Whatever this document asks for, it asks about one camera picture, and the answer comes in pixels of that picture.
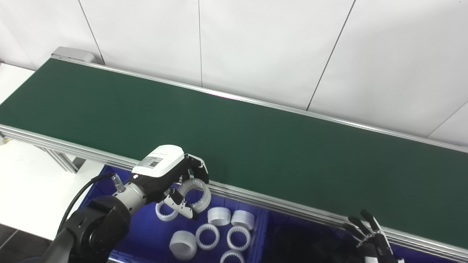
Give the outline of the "white and black left hand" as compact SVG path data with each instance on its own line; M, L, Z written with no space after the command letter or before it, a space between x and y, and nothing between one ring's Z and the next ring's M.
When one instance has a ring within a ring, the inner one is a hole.
M131 171L128 184L142 193L144 204L163 202L186 218L197 220L211 200L209 173L204 160L184 153L177 145L160 145ZM193 188L201 188L203 198L190 204L185 199Z

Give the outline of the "white and black right hand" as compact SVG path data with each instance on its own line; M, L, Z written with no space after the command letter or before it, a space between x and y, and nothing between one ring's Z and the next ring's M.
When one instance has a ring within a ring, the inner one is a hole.
M350 232L353 245L363 263L404 263L403 258L397 258L390 246L386 233L376 218L369 211L361 210L363 220L356 216L348 216L348 221L342 224L344 230Z

